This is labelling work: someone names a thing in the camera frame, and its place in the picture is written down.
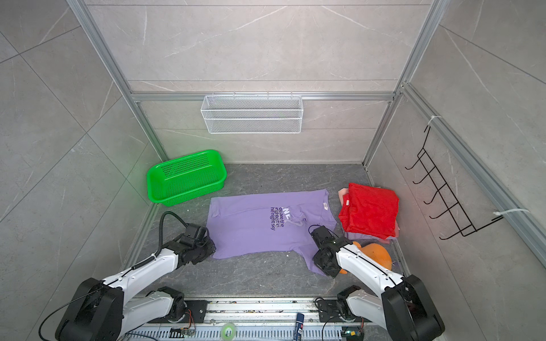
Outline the purple t-shirt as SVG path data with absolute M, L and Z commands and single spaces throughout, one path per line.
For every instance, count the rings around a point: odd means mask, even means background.
M 318 247 L 310 235 L 337 224 L 326 189 L 290 193 L 214 197 L 206 227 L 216 245 L 214 259 L 270 251 L 294 251 L 310 271 L 323 274 L 313 262 Z

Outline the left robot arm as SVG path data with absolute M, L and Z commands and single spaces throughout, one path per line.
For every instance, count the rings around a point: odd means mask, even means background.
M 191 242 L 186 237 L 164 245 L 139 264 L 119 274 L 89 278 L 75 295 L 55 331 L 57 340 L 120 340 L 128 332 L 158 318 L 177 323 L 186 317 L 184 294 L 161 287 L 143 298 L 136 295 L 157 279 L 210 257 L 216 251 L 212 239 Z

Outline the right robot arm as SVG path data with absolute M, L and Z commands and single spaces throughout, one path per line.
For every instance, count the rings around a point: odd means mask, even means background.
M 330 238 L 318 247 L 313 262 L 325 275 L 334 278 L 348 272 L 373 292 L 359 286 L 341 291 L 330 321 L 371 321 L 392 340 L 435 340 L 445 332 L 445 323 L 420 278 L 395 273 L 376 261 L 368 245 L 361 247 L 345 238 Z

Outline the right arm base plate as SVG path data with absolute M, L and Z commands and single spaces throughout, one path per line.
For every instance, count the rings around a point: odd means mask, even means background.
M 355 321 L 354 317 L 342 314 L 338 309 L 337 300 L 326 300 L 318 297 L 314 300 L 314 305 L 322 323 L 352 323 Z

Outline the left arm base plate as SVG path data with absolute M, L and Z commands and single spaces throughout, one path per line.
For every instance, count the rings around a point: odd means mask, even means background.
M 193 319 L 195 323 L 203 323 L 206 316 L 208 302 L 206 300 L 190 300 L 178 302 L 171 310 L 171 314 L 156 318 L 149 323 L 186 323 Z

